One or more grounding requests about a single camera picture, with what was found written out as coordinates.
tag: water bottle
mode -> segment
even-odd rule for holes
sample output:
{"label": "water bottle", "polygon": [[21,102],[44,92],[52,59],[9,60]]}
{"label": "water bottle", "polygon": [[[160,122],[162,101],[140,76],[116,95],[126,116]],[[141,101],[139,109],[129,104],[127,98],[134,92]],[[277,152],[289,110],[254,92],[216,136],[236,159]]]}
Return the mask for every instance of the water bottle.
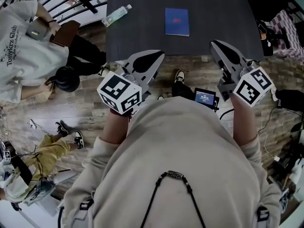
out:
{"label": "water bottle", "polygon": [[109,14],[107,17],[101,20],[101,22],[106,26],[109,27],[112,25],[116,20],[120,19],[122,16],[128,13],[132,6],[129,4],[128,6],[122,6],[119,9],[115,10],[113,13]]}

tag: beige sweatshirt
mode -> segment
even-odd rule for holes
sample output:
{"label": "beige sweatshirt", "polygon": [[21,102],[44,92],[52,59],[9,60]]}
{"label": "beige sweatshirt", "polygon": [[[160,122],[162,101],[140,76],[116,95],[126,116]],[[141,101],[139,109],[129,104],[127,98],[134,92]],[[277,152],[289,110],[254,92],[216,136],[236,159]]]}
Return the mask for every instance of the beige sweatshirt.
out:
{"label": "beige sweatshirt", "polygon": [[[132,119],[118,149],[112,147],[96,139],[64,197],[64,223],[95,190],[94,227],[139,228],[158,177],[172,170],[189,181],[207,228],[252,227],[260,204],[270,211],[271,227],[279,225],[280,191],[266,181],[258,138],[240,148],[201,104],[181,97],[151,104]],[[163,179],[144,227],[201,227],[181,180]]]}

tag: wooden floor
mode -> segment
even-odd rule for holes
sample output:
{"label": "wooden floor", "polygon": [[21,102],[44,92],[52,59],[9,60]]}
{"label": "wooden floor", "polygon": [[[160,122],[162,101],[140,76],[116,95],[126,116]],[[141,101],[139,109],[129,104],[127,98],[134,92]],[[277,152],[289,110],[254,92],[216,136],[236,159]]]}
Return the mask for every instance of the wooden floor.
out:
{"label": "wooden floor", "polygon": [[[87,27],[80,31],[80,35],[98,45],[101,50],[105,50],[105,29],[101,25]],[[112,68],[117,66],[113,63],[110,65]],[[268,57],[261,62],[261,66],[278,89],[303,91],[303,68],[297,61],[289,58]],[[221,71],[211,56],[203,57],[203,61],[201,57],[166,57],[156,80],[151,83],[152,96],[143,106],[154,102],[159,94],[171,96],[172,81],[178,69],[186,71],[186,85],[191,88],[199,87],[218,91],[217,83],[221,77]],[[103,129],[105,117],[109,112],[96,91],[100,82],[101,78],[98,76],[82,77],[80,87],[75,92],[66,93],[57,89],[54,99],[43,104],[35,98],[22,101],[20,104],[3,103],[6,117],[0,122],[2,124],[1,139],[10,140],[19,152],[31,152],[38,143],[33,135],[40,140],[44,132],[40,128],[30,132],[27,125],[28,119],[33,119],[48,133],[56,133],[55,122],[62,119],[68,125],[82,131],[86,148],[71,152],[61,158],[58,161],[57,170],[71,168],[80,173],[83,169],[81,162],[91,150],[96,136]],[[254,108],[258,129],[265,126],[274,106],[269,93]],[[221,115],[231,108],[231,103],[220,100],[219,107],[218,115]],[[222,119],[222,124],[229,133],[232,133],[232,118],[233,113],[229,113]],[[288,143],[290,130],[298,122],[300,122],[300,117],[292,112],[284,109],[273,110],[271,120],[264,130],[268,135],[266,148],[272,155],[278,154]],[[8,136],[5,136],[5,130],[8,130]],[[271,163],[271,157],[264,150],[265,137],[266,134],[263,134],[260,138],[264,167]],[[73,181],[74,179],[60,185],[56,191],[57,195],[62,197]]]}

